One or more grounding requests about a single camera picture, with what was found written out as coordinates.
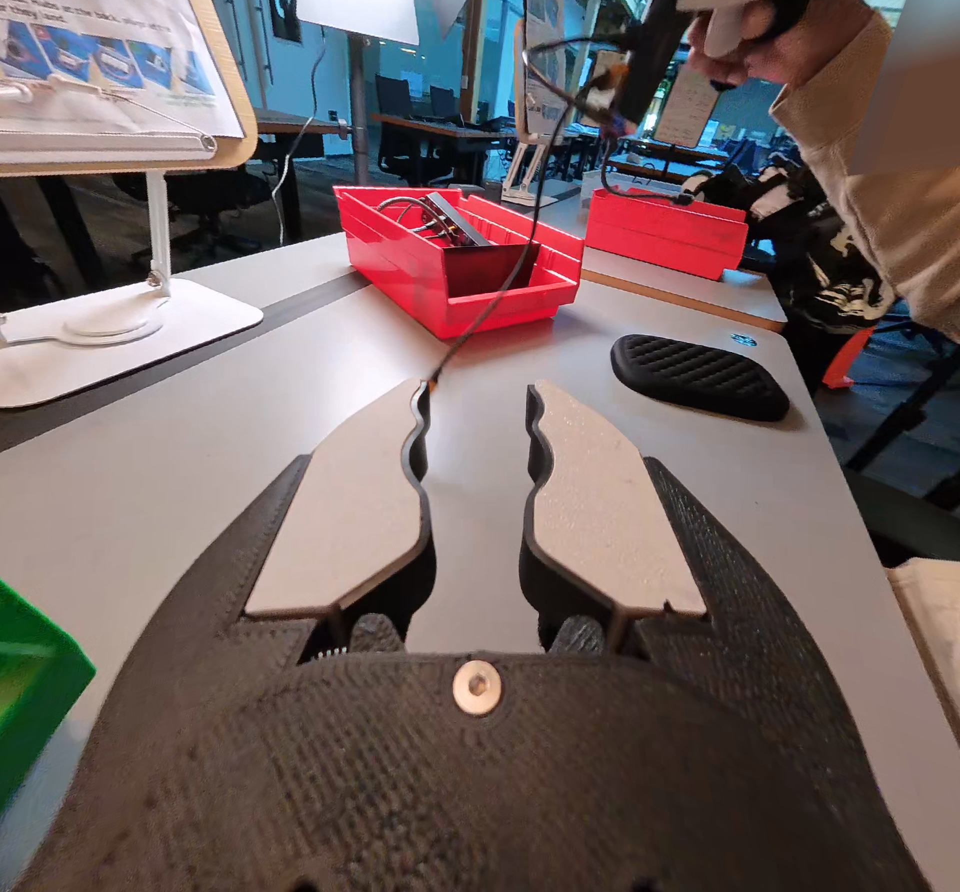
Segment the green plastic bin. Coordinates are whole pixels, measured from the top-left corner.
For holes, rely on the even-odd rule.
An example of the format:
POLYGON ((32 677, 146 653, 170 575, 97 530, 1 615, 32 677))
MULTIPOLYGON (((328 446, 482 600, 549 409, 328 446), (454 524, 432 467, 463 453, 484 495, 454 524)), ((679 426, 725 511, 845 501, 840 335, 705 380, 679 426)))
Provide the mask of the green plastic bin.
POLYGON ((1 811, 95 676, 77 641, 1 584, 1 811))

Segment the person's right hand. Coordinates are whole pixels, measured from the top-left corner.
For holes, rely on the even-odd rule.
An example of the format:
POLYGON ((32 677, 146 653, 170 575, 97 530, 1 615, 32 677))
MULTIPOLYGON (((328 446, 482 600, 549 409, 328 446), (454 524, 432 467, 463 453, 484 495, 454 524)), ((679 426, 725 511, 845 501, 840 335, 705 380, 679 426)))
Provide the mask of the person's right hand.
POLYGON ((724 86, 742 86, 749 79, 758 79, 798 88, 839 55, 875 17, 865 0, 809 0, 792 29, 762 42, 774 12, 769 0, 748 3, 741 14, 738 46, 719 58, 705 52, 712 16, 699 14, 689 31, 687 65, 724 86))

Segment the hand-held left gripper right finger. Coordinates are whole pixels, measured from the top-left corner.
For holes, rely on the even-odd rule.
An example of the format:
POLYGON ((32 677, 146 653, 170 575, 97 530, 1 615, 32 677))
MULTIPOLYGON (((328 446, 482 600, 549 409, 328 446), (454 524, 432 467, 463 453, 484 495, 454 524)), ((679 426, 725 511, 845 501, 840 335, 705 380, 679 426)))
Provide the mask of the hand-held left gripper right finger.
POLYGON ((537 636, 590 620, 603 646, 645 621, 707 625, 710 612, 640 449, 556 383, 527 387, 527 496, 519 556, 537 636))

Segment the black textured pad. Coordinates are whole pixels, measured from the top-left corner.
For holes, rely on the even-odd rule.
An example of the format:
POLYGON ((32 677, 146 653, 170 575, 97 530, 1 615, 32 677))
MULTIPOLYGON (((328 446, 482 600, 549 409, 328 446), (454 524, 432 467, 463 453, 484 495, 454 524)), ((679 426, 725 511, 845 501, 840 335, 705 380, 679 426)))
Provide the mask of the black textured pad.
POLYGON ((791 407, 767 370, 725 349, 629 334, 609 357, 619 382, 658 402, 758 423, 781 422, 791 407))

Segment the instruction board on wooden stand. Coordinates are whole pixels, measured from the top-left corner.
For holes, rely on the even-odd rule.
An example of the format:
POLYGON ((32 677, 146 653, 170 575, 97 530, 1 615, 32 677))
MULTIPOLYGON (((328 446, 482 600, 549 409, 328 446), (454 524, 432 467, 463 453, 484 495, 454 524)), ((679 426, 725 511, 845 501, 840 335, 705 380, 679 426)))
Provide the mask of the instruction board on wooden stand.
POLYGON ((567 53, 564 0, 523 0, 513 31, 513 119, 517 141, 501 199, 528 209, 536 202, 534 178, 544 173, 548 147, 567 127, 567 53))

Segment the person's right forearm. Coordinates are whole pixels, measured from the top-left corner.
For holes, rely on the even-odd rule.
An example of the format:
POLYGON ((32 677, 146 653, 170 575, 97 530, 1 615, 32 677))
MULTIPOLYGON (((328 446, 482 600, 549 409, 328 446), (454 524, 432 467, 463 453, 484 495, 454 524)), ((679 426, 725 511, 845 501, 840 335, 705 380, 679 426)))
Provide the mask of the person's right forearm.
POLYGON ((798 144, 854 244, 919 324, 959 341, 959 173, 854 175, 855 145, 893 32, 868 24, 803 85, 786 85, 771 116, 798 144))

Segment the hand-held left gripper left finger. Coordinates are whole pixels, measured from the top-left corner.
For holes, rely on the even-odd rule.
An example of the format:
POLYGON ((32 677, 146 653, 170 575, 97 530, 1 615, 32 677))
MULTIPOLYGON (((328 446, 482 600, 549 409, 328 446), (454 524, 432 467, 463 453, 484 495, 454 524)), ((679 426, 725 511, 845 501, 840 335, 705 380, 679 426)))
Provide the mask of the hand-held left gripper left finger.
POLYGON ((244 616, 327 622, 346 638, 371 614, 402 641, 436 581, 428 497, 429 388, 408 378, 336 426, 312 452, 244 616))

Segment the instruction sheet board white stand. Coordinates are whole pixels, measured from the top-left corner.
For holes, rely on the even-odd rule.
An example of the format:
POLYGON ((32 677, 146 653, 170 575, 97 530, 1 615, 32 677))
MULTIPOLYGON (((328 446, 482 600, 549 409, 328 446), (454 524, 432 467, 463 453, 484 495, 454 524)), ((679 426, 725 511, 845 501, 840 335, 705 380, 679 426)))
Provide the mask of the instruction sheet board white stand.
POLYGON ((143 173, 147 278, 2 313, 1 406, 43 406, 253 329, 172 274, 167 175, 234 169, 254 109, 212 0, 1 0, 2 178, 143 173))

